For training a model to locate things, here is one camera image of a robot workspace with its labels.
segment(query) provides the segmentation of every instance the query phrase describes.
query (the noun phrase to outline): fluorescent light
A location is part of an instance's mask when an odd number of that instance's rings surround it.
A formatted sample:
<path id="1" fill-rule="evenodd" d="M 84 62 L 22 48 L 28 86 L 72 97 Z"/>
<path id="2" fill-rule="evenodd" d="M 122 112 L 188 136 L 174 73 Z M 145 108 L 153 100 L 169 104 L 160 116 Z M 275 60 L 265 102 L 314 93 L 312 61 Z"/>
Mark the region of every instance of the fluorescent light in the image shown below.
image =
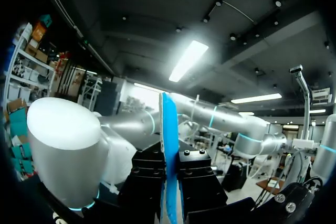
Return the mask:
<path id="1" fill-rule="evenodd" d="M 298 125 L 284 125 L 284 129 L 289 129 L 289 130 L 298 130 L 299 126 Z"/>
<path id="2" fill-rule="evenodd" d="M 266 101 L 266 100 L 272 100 L 272 99 L 279 99 L 281 98 L 281 94 L 267 94 L 267 95 L 260 95 L 258 97 L 247 97 L 242 99 L 235 99 L 231 100 L 232 103 L 246 103 L 246 102 L 257 102 L 257 101 Z"/>
<path id="3" fill-rule="evenodd" d="M 324 113 L 324 112 L 325 112 L 325 109 L 323 109 L 323 110 L 310 110 L 309 114 Z"/>
<path id="4" fill-rule="evenodd" d="M 178 82 L 198 62 L 208 48 L 207 45 L 193 40 L 176 64 L 172 74 L 169 76 L 169 80 Z"/>
<path id="5" fill-rule="evenodd" d="M 239 112 L 239 115 L 254 115 L 253 112 Z"/>
<path id="6" fill-rule="evenodd" d="M 152 87 L 148 87 L 148 86 L 145 86 L 145 85 L 142 85 L 142 84 L 139 84 L 139 83 L 135 83 L 134 85 L 137 86 L 137 87 L 144 88 L 144 89 L 149 89 L 149 90 L 152 90 L 152 91 L 155 91 L 155 92 L 158 92 L 158 93 L 165 92 L 163 90 L 152 88 Z"/>
<path id="7" fill-rule="evenodd" d="M 82 69 L 82 68 L 75 68 L 75 69 L 77 69 L 77 70 L 81 70 L 81 71 L 84 71 L 84 72 L 85 72 L 85 69 Z M 97 75 L 96 72 L 91 72 L 91 71 L 86 71 L 86 73 L 91 73 L 91 74 L 95 74 L 95 75 Z"/>

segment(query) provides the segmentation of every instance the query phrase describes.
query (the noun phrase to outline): spotlight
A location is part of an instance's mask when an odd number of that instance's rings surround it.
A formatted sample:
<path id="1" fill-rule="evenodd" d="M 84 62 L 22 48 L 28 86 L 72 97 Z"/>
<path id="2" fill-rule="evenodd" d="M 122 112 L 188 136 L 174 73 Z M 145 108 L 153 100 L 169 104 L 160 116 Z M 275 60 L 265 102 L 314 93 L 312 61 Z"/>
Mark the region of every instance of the spotlight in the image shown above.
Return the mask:
<path id="1" fill-rule="evenodd" d="M 205 17 L 203 18 L 203 22 L 204 22 L 204 23 L 208 23 L 209 20 L 210 20 L 210 17 L 209 17 L 209 16 L 205 16 Z"/>
<path id="2" fill-rule="evenodd" d="M 235 34 L 230 34 L 230 40 L 235 41 L 237 36 Z"/>
<path id="3" fill-rule="evenodd" d="M 215 4 L 216 4 L 216 6 L 220 7 L 220 6 L 222 6 L 222 2 L 223 2 L 223 0 L 217 0 Z"/>
<path id="4" fill-rule="evenodd" d="M 273 3 L 275 4 L 276 7 L 282 6 L 282 2 L 280 0 L 273 0 Z"/>
<path id="5" fill-rule="evenodd" d="M 330 45 L 329 45 L 329 42 L 328 41 L 325 41 L 324 42 L 324 46 L 329 50 L 330 49 Z"/>
<path id="6" fill-rule="evenodd" d="M 273 19 L 273 25 L 277 26 L 279 25 L 279 20 L 277 20 L 276 18 Z"/>

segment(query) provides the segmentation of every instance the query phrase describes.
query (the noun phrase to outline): wooden table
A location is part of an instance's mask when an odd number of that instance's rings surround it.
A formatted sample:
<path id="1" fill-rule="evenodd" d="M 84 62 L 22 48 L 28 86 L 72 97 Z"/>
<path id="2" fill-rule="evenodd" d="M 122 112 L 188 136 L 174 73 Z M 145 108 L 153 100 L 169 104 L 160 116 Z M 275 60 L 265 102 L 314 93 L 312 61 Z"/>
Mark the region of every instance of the wooden table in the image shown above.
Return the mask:
<path id="1" fill-rule="evenodd" d="M 262 180 L 262 181 L 256 183 L 256 185 L 257 185 L 257 186 L 260 186 L 262 189 L 264 189 L 264 188 L 267 186 L 267 182 L 268 182 L 268 179 L 265 179 L 265 180 Z M 283 184 L 284 184 L 284 181 L 280 180 L 280 181 L 279 181 L 279 187 L 280 187 L 280 188 L 279 188 L 279 189 L 274 189 L 274 191 L 273 191 L 273 194 L 274 194 L 274 195 L 276 195 L 276 194 L 278 194 L 278 193 L 280 192 L 280 190 L 281 190 Z M 265 190 L 268 191 L 268 192 L 271 192 L 272 188 L 273 188 L 273 187 L 269 187 L 269 186 L 268 186 L 268 187 L 266 187 Z"/>

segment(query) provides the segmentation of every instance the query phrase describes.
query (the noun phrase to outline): ceiling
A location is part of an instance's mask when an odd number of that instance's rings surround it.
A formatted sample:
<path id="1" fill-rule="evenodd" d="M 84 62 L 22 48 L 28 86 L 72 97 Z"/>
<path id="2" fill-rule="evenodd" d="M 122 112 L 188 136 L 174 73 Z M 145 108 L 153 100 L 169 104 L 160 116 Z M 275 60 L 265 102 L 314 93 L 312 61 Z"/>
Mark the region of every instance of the ceiling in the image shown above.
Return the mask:
<path id="1" fill-rule="evenodd" d="M 200 94 L 213 103 L 281 93 L 277 101 L 238 106 L 260 116 L 302 115 L 302 95 L 288 72 L 299 64 L 312 89 L 331 87 L 333 92 L 334 76 L 328 75 L 336 64 L 333 47 L 325 48 L 328 37 L 310 1 L 281 0 L 277 8 L 272 0 L 224 0 L 231 6 L 215 7 L 209 22 L 202 22 L 215 1 L 61 0 L 117 76 L 185 95 Z M 255 30 L 260 38 L 254 37 Z M 230 33 L 248 44 L 230 41 Z M 178 83 L 170 82 L 172 69 L 192 40 L 209 50 Z M 327 104 L 328 113 L 331 106 Z"/>

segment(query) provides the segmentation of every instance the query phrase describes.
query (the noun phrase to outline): ceiling light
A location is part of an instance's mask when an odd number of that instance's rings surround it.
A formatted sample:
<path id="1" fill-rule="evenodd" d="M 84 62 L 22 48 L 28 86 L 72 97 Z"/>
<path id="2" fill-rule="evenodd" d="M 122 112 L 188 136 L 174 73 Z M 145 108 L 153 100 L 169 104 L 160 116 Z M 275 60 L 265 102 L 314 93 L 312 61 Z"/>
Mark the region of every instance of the ceiling light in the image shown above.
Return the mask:
<path id="1" fill-rule="evenodd" d="M 148 87 L 146 85 L 142 85 L 142 84 L 139 84 L 139 83 L 134 83 L 134 86 L 137 86 L 139 88 L 144 88 L 144 89 L 148 89 L 148 90 L 152 90 L 152 91 L 155 91 L 155 92 L 158 92 L 158 93 L 163 93 L 165 91 L 163 90 L 160 90 L 160 89 L 156 89 L 156 88 L 152 88 L 152 87 Z"/>
<path id="2" fill-rule="evenodd" d="M 169 77 L 170 81 L 178 82 L 187 71 L 192 68 L 201 58 L 201 56 L 208 50 L 208 46 L 196 40 L 193 40 Z"/>
<path id="3" fill-rule="evenodd" d="M 222 6 L 222 2 L 223 2 L 223 0 L 218 0 L 218 1 L 216 1 L 216 6 Z"/>
<path id="4" fill-rule="evenodd" d="M 273 100 L 273 99 L 279 99 L 279 98 L 282 98 L 281 94 L 276 93 L 276 94 L 260 95 L 257 97 L 247 97 L 247 98 L 242 98 L 242 99 L 235 99 L 235 100 L 231 100 L 231 102 L 238 104 L 238 103 L 246 103 L 246 102 Z"/>
<path id="5" fill-rule="evenodd" d="M 235 34 L 230 34 L 230 40 L 235 41 L 237 36 Z"/>
<path id="6" fill-rule="evenodd" d="M 243 45 L 246 46 L 246 45 L 247 45 L 247 40 L 246 40 L 246 38 L 242 38 L 241 40 L 242 40 L 242 42 L 243 42 Z"/>
<path id="7" fill-rule="evenodd" d="M 324 42 L 324 46 L 329 50 L 330 49 L 330 45 L 329 45 L 329 42 L 328 41 L 325 41 Z"/>
<path id="8" fill-rule="evenodd" d="M 273 0 L 273 3 L 275 4 L 276 7 L 282 6 L 282 2 L 280 0 Z"/>
<path id="9" fill-rule="evenodd" d="M 309 114 L 324 113 L 324 112 L 325 112 L 325 109 L 322 109 L 322 110 L 310 110 Z"/>
<path id="10" fill-rule="evenodd" d="M 208 23 L 209 20 L 210 20 L 210 17 L 209 17 L 209 16 L 205 16 L 205 17 L 203 18 L 203 22 L 204 22 L 204 23 Z"/>
<path id="11" fill-rule="evenodd" d="M 288 129 L 288 130 L 298 130 L 299 126 L 298 125 L 284 125 L 282 128 Z"/>
<path id="12" fill-rule="evenodd" d="M 275 26 L 279 25 L 279 20 L 277 18 L 273 18 L 272 22 L 273 22 L 273 25 Z"/>
<path id="13" fill-rule="evenodd" d="M 253 112 L 239 112 L 239 115 L 254 115 Z"/>

